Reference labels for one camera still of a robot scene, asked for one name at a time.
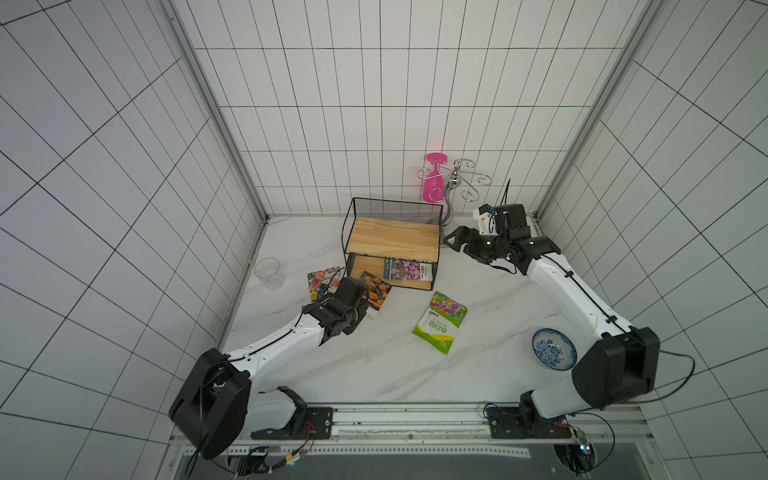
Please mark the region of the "mixed flower seed bag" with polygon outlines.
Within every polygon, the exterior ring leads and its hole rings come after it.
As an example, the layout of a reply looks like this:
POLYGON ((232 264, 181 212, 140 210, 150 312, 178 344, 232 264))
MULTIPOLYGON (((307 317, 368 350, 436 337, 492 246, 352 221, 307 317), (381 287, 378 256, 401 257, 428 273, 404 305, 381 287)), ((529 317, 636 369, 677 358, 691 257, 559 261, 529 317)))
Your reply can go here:
POLYGON ((334 293, 343 277, 344 267, 332 267, 307 274, 310 301, 315 302, 328 293, 334 293))

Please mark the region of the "orange flower seed bag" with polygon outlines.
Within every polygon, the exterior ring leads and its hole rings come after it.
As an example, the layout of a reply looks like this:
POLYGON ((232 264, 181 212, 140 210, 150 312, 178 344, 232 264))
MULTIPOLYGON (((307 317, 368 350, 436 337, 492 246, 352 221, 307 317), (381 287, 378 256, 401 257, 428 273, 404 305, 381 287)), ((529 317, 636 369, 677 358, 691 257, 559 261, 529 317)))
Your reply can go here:
POLYGON ((366 317, 373 319, 377 316, 386 301, 392 286, 381 278, 364 271, 359 280, 367 287, 368 309, 366 317))

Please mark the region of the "black wire wooden shelf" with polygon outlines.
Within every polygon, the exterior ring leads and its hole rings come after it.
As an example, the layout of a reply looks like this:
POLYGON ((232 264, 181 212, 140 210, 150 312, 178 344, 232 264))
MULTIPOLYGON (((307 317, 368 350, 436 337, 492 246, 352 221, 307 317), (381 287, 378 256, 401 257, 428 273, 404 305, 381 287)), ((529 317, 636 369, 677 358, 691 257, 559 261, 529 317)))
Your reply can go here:
POLYGON ((359 279, 367 271, 393 287, 430 291, 440 259, 443 206, 411 201, 354 197, 341 229, 346 274, 359 279), (386 258, 433 264, 433 281, 387 280, 386 258))

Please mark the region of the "purple flower seed bag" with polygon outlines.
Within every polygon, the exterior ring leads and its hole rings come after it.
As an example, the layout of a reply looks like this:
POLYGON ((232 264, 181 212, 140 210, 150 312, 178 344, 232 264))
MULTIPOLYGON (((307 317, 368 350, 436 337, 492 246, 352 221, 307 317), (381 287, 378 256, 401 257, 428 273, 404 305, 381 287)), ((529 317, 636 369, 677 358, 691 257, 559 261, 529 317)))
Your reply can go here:
POLYGON ((387 280, 433 281, 433 264, 403 258, 386 258, 384 275, 387 280))

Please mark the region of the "green zinnia seed bag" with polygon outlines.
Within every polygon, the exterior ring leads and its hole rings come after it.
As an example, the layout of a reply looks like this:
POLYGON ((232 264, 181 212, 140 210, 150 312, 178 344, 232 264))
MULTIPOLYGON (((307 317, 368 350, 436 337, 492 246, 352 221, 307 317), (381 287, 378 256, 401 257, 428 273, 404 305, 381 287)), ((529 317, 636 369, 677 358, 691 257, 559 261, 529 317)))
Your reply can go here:
POLYGON ((413 334, 440 353, 448 355, 467 312, 468 309, 463 304, 441 292, 435 292, 413 334))

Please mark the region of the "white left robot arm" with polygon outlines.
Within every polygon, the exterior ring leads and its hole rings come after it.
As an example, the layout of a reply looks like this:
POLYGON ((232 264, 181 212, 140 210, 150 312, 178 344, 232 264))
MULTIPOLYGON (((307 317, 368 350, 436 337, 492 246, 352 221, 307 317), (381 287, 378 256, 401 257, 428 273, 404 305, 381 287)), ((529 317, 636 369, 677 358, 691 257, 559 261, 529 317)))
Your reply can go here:
POLYGON ((350 277, 337 289, 302 307, 296 319, 266 338, 223 353, 201 354, 172 402, 168 416, 210 460, 242 435, 292 440, 311 433, 306 401, 287 386, 266 391, 278 368, 332 338, 352 334, 365 318, 369 288, 350 277))

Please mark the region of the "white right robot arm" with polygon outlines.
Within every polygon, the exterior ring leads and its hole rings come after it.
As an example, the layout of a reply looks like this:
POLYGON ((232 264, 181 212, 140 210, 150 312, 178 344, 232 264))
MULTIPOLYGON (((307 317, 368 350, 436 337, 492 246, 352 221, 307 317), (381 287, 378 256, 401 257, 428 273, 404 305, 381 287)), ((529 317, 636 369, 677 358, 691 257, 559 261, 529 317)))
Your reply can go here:
POLYGON ((648 327, 637 329, 603 301, 572 269, 556 244, 530 229, 483 235, 459 226, 443 243, 474 260, 510 263, 558 306, 577 360, 569 376, 523 394, 520 406, 535 419, 554 419, 632 400, 655 387, 660 340, 648 327))

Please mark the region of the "chrome glass holder stand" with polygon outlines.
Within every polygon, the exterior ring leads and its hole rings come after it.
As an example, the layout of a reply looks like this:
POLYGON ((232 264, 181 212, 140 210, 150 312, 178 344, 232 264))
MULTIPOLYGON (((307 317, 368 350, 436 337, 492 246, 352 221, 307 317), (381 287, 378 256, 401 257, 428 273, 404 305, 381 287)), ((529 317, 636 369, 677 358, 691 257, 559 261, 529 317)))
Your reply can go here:
MULTIPOLYGON (((444 229, 450 224, 456 213, 453 206, 453 195, 458 193, 465 202, 477 202, 479 199, 478 186, 489 186, 492 182, 492 178, 489 175, 474 172, 476 163, 472 160, 460 158, 454 160, 451 166, 448 163, 449 159, 441 167, 443 179, 445 180, 445 197, 442 202, 436 203, 436 205, 443 206, 443 212, 440 214, 438 222, 441 238, 444 238, 444 229)), ((422 181, 423 186, 423 171, 430 167, 431 165, 428 163, 427 167, 417 172, 417 178, 422 181)))

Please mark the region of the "clear plastic cup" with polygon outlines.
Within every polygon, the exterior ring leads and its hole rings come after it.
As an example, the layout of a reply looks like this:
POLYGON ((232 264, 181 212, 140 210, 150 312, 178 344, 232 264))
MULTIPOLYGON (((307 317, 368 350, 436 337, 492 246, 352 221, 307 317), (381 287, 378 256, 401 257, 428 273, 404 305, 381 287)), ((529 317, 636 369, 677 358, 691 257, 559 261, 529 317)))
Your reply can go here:
POLYGON ((258 260, 254 266, 253 274, 263 286, 271 290, 281 288, 285 281, 282 264, 274 257, 258 260))

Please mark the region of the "blue patterned bowl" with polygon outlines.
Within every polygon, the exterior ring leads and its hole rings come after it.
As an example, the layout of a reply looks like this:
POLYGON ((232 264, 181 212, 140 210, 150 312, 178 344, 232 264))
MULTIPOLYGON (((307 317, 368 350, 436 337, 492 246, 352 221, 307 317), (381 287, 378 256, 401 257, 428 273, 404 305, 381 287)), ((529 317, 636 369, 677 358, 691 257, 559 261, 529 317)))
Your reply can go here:
POLYGON ((574 343, 562 332, 541 328, 532 337, 531 347, 536 359, 545 367, 556 371, 568 371, 578 362, 574 343))

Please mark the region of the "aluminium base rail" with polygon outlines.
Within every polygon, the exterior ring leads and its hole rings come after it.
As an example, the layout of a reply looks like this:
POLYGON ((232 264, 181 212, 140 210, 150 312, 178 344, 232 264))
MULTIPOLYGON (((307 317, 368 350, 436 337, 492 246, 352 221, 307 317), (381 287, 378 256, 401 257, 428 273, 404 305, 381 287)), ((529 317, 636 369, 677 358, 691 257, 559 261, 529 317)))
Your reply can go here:
POLYGON ((523 432, 512 404, 341 403, 310 404, 288 426, 246 430, 213 453, 300 456, 480 456, 520 460, 555 457, 555 448, 591 444, 598 460, 637 455, 654 464, 658 449, 639 409, 610 407, 581 412, 523 432))

